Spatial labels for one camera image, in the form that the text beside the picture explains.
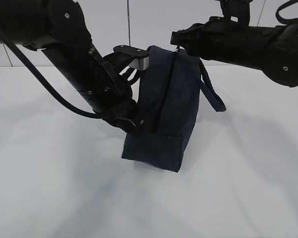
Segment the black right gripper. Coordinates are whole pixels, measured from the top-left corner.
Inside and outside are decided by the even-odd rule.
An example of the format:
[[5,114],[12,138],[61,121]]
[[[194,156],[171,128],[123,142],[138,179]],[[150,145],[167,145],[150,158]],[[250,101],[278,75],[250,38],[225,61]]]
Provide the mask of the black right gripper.
[[194,23],[187,29],[173,31],[171,33],[170,44],[182,47],[190,56],[208,60],[208,46],[206,29],[209,23]]

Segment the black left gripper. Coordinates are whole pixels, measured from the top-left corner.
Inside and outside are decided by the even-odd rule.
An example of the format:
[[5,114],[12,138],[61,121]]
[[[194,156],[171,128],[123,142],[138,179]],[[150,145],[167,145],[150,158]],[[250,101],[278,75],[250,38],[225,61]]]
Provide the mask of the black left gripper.
[[126,133],[133,133],[145,121],[145,113],[141,111],[134,99],[126,101],[99,103],[99,113],[104,113],[107,118],[103,119],[113,127],[122,129]]

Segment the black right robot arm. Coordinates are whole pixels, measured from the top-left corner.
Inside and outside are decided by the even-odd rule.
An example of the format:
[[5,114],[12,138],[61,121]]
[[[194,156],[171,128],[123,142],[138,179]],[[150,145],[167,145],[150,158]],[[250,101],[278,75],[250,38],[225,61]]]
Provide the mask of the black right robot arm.
[[195,23],[172,32],[170,43],[190,56],[262,71],[283,86],[298,86],[298,17],[283,18],[280,11],[296,3],[289,0],[278,7],[275,27],[250,26],[249,0],[222,0],[223,16]]

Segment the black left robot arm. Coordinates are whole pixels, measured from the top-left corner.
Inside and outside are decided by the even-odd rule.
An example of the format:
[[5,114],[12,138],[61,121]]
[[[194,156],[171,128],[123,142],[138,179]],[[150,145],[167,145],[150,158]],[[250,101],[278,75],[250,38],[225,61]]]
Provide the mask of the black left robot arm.
[[[92,42],[84,14],[74,0],[0,0],[0,43],[5,44],[64,107],[83,117],[102,119],[130,132],[144,114],[132,85],[149,65],[149,52],[119,45],[102,56]],[[41,51],[92,112],[65,100],[20,50]]]

